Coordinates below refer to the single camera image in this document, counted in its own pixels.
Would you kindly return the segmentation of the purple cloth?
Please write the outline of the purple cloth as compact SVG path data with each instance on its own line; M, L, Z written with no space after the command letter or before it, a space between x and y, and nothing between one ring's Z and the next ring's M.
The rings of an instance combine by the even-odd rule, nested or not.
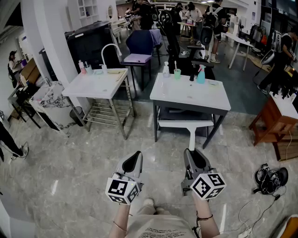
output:
M150 29L149 30L153 39L153 47L162 44L162 35L159 29Z

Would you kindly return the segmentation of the white sink on metal stand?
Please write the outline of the white sink on metal stand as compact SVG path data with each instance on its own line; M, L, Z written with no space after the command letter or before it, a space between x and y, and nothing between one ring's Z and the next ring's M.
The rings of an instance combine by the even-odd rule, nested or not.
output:
M115 104L113 97L117 91L125 87L128 103ZM119 127L124 139L128 134L124 130L125 123L129 116L134 117L135 110L132 103L131 92L128 80L127 68L108 69L108 74L79 74L67 87L62 91L62 95L69 102L73 112L85 127L90 130L92 123ZM80 115L70 98L91 99L90 108Z

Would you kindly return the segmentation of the white long desk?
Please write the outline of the white long desk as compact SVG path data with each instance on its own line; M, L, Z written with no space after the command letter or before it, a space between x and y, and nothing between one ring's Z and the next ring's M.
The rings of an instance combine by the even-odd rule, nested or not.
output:
M246 56L245 56L244 65L243 65L243 71L245 71L249 51L254 46L251 43L245 41L244 39L241 39L241 38L239 38L239 37L237 37L237 36L235 36L235 35L233 35L233 34L231 34L229 32L223 33L223 35L226 36L226 37L228 37L229 39L231 39L231 40L233 40L233 41L235 41L237 43L236 49L235 49L234 54L232 56L232 59L231 59L231 61L229 63L229 69L231 69L231 67L233 66L233 63L234 63L234 60L236 58L236 55L237 55L237 52L239 50L240 45L247 46Z

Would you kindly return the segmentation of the person's right forearm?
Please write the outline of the person's right forearm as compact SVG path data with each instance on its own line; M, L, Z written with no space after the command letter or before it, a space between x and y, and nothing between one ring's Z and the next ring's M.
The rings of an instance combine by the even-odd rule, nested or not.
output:
M200 218L207 218L212 215L212 212L209 207L207 200L201 200L194 192L192 192L192 197L196 206L197 216ZM215 238L220 235L218 226L215 223L214 218L212 217L206 221L199 221L201 226L201 235L202 238Z

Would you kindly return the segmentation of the black office chair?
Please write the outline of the black office chair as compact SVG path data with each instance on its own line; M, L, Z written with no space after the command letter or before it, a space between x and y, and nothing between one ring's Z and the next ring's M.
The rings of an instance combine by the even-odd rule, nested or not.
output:
M181 70L182 75L190 76L190 71L192 68L192 64L196 66L196 74L198 74L198 69L200 65L206 66L205 68L205 77L207 79L214 80L215 75L212 71L212 68L214 67L213 64L208 63L204 59L196 59L195 53L197 51L203 50L204 48L201 46L192 46L189 45L187 48L190 50L190 54L187 57L181 57L180 56L180 46L177 40L177 37L174 33L174 26L172 23L172 16L171 12L168 10L162 10L159 16L158 21L162 31L165 33L169 46L167 48L167 52L169 54L169 72L173 73L175 70L175 63L176 60L177 68Z

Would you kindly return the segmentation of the brown wooden side table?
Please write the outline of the brown wooden side table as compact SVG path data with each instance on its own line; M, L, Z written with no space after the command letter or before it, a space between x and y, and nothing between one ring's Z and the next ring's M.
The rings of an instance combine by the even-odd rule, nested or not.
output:
M270 93L249 129L255 135L254 146L273 144L277 161L298 159L298 112L289 98Z

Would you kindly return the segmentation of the brown cardboard box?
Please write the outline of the brown cardboard box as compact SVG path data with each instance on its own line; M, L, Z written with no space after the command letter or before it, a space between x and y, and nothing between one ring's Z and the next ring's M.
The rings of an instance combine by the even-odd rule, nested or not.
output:
M40 76L41 74L39 72L39 69L35 63L34 58L32 58L20 72L20 81L23 86L26 86L28 83L35 85Z

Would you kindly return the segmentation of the black desk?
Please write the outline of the black desk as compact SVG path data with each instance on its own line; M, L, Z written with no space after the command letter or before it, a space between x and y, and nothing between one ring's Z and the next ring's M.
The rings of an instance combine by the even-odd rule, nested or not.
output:
M38 89L39 88L37 86L32 84L29 84L25 87L21 87L21 85L18 85L7 100L12 105L23 122L27 122L22 116L22 113L24 112L34 122L34 124L39 129L41 129L40 125L34 120L34 115L36 115L37 112L29 103L29 100L38 91Z

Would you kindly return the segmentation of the white gooseneck faucet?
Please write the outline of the white gooseneck faucet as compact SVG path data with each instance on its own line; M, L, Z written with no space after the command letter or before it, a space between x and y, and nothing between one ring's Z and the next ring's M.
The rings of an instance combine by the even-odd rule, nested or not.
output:
M102 66L102 72L103 72L103 74L105 74L105 75L108 74L108 68L107 68L107 65L106 65L106 62L105 62L104 50L105 50L107 47L109 47L109 46L114 46L114 47L116 48L116 50L118 51L119 56L122 56L122 52L121 52L119 46L116 45L116 44L112 44L112 43L110 43L110 44L107 44L107 45L105 45L105 46L103 47L103 49L102 49L102 51L101 51L101 57L102 57L102 62L103 62L103 64L101 64L101 66Z

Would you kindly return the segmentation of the blue chair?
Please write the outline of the blue chair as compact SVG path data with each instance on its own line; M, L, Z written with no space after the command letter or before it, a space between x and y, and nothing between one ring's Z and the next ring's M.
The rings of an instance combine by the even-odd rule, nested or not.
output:
M152 55L153 51L156 50L158 63L160 62L160 52L159 49L163 44L153 47L153 39L149 30L137 30L134 31L126 40L126 46L129 49L129 55L131 53L136 54L147 54ZM134 67L139 67L141 69L141 90L143 91L145 88L144 84L144 76L145 76L145 68L148 68L149 79L152 78L151 74L151 59L145 64L137 64L137 63L126 63L123 60L120 62L122 66L128 66L131 70L131 75L134 75L133 69Z

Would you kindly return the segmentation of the purple box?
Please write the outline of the purple box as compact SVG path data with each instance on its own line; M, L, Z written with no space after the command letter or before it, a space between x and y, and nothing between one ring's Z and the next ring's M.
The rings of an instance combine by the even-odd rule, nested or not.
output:
M145 64L152 58L152 55L131 53L123 62Z

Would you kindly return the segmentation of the marble-pattern cabinet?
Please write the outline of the marble-pattern cabinet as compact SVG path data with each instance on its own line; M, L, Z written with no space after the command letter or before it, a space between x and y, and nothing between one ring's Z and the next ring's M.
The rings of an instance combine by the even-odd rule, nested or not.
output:
M71 106L62 95L61 82L44 83L31 97L29 103L41 119L54 131L65 137L70 136L70 128L75 125L70 117Z

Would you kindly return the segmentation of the teal spray bottle pink trigger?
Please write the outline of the teal spray bottle pink trigger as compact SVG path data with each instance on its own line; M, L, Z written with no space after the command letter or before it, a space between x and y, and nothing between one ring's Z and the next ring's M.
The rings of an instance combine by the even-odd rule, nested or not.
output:
M196 79L196 82L198 84L204 84L205 83L205 68L206 68L206 66L204 66L204 65L199 66L197 79Z

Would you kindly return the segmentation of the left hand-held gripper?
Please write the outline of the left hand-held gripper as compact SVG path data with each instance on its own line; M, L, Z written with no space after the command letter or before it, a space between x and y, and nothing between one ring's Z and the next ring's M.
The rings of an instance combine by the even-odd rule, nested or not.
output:
M142 190L143 183L139 178L122 173L141 173L143 155L141 151L122 158L116 167L116 172L108 178L105 194L115 203L131 205Z

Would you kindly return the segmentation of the person's beige printed shirt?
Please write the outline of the person's beige printed shirt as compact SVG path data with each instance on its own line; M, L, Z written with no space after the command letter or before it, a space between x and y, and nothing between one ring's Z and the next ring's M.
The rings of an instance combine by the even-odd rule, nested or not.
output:
M125 238L196 238L182 218L172 215L136 215L129 218Z

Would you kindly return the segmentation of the white table with dark frame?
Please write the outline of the white table with dark frame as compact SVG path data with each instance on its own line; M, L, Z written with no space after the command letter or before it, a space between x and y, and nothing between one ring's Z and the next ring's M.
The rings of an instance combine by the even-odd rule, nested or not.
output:
M218 115L212 131L207 135L203 144L203 149L207 147L227 113L231 110L227 93L221 81L218 86L209 84L209 79L204 84L190 81L190 76L182 75L179 80L170 77L164 78L162 73L158 73L150 99L153 102L154 136L157 141L157 108L170 107L176 109L189 110L194 112L207 113L212 116Z

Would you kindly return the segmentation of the white power strip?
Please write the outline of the white power strip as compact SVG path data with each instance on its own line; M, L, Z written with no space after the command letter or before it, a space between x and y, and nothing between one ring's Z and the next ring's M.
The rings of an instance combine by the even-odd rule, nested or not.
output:
M251 233L252 233L252 228L249 227L244 232L238 234L237 238L248 238Z

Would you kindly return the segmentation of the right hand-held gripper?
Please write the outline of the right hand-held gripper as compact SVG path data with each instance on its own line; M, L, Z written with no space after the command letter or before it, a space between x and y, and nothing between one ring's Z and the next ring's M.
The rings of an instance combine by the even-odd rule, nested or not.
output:
M193 191L201 200L209 200L216 198L226 188L223 176L210 172L210 162L199 150L191 151L186 148L183 156L186 174L181 189L184 197ZM197 167L204 173L195 173Z

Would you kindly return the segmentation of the person's left forearm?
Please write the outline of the person's left forearm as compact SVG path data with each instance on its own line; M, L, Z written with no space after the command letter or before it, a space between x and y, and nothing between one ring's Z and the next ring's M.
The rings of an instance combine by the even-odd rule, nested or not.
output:
M125 238L127 235L130 205L120 204L108 238Z

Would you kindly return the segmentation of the white cubby shelf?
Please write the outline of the white cubby shelf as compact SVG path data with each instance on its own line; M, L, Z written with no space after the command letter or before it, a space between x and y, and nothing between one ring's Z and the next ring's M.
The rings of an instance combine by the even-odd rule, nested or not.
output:
M77 0L77 6L81 27L91 25L99 20L97 0Z

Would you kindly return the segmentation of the small yellow table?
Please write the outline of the small yellow table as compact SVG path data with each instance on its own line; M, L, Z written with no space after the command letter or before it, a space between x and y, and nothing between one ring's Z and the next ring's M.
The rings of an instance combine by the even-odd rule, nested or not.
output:
M194 44L194 29L196 25L185 22L178 22L178 25L180 26L179 42L188 40L189 43Z

